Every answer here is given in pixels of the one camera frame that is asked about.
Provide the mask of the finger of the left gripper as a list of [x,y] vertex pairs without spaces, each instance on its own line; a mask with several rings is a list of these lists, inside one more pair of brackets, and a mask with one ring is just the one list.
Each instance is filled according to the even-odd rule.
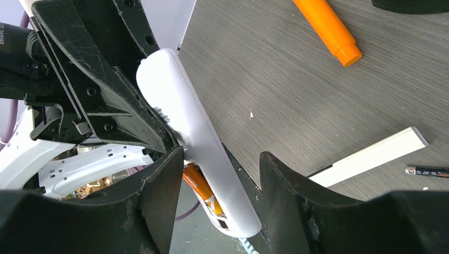
[[139,61],[159,49],[141,1],[110,1],[110,63]]
[[110,25],[113,23],[110,1],[95,7],[94,11],[98,15],[96,45],[104,65],[92,68],[92,78],[101,89],[104,105],[100,110],[89,110],[87,115],[94,121],[103,122],[104,133],[99,138],[105,143],[142,146],[170,153],[177,147],[177,141],[137,86],[136,73],[142,59],[113,66],[110,63]]

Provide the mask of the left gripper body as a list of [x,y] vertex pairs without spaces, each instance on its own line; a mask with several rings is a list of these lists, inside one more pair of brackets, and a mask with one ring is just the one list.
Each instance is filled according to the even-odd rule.
[[29,4],[34,31],[26,53],[37,65],[38,88],[25,102],[42,114],[31,136],[72,144],[100,144],[103,122],[88,117],[104,105],[92,68],[103,66],[94,8],[105,1],[38,1]]

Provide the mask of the white remote control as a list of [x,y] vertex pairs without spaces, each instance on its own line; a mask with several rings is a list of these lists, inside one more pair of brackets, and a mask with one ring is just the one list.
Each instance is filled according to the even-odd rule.
[[152,53],[141,61],[136,80],[184,148],[186,166],[195,164],[221,205],[224,215],[213,215],[196,194],[212,224],[231,237],[256,235],[261,222],[178,55],[171,49]]

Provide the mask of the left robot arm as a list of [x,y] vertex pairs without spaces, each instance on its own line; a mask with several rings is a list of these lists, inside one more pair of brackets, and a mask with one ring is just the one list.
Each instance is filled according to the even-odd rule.
[[2,189],[61,199],[177,147],[137,83],[159,48],[142,1],[22,5],[31,29],[1,24],[1,98],[26,104],[1,142]]

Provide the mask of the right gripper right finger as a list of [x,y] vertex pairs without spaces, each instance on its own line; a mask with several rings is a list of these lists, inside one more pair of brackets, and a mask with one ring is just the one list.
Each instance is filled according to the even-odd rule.
[[270,152],[259,158],[272,253],[448,253],[448,192],[334,192]]

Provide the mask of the black metronome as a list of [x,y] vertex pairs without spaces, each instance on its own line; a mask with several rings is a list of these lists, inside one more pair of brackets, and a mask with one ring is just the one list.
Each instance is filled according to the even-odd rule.
[[448,0],[371,0],[371,3],[381,10],[400,14],[448,13]]

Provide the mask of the orange toy microphone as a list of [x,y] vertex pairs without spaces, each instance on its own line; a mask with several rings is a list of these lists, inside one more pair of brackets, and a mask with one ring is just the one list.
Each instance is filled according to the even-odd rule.
[[362,58],[356,41],[326,0],[293,1],[330,53],[344,67]]

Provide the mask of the long white box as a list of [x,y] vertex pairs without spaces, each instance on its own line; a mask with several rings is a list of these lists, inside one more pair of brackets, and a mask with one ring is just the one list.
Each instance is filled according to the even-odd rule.
[[347,156],[308,178],[323,186],[343,182],[368,170],[429,146],[414,126]]

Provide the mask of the black battery near box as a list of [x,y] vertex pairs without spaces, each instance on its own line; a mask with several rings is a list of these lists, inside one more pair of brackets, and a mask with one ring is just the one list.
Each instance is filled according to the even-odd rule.
[[405,173],[416,176],[448,178],[448,168],[407,166]]

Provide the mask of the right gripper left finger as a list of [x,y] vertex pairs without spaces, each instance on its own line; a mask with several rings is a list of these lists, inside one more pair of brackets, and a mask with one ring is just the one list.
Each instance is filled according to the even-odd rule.
[[1,253],[169,253],[184,151],[84,199],[1,192]]

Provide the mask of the orange battery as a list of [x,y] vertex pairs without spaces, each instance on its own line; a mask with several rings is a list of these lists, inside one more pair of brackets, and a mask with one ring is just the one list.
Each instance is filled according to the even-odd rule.
[[183,179],[198,194],[203,202],[210,207],[213,215],[224,215],[223,209],[216,199],[206,179],[196,169],[195,164],[187,164],[183,172]]

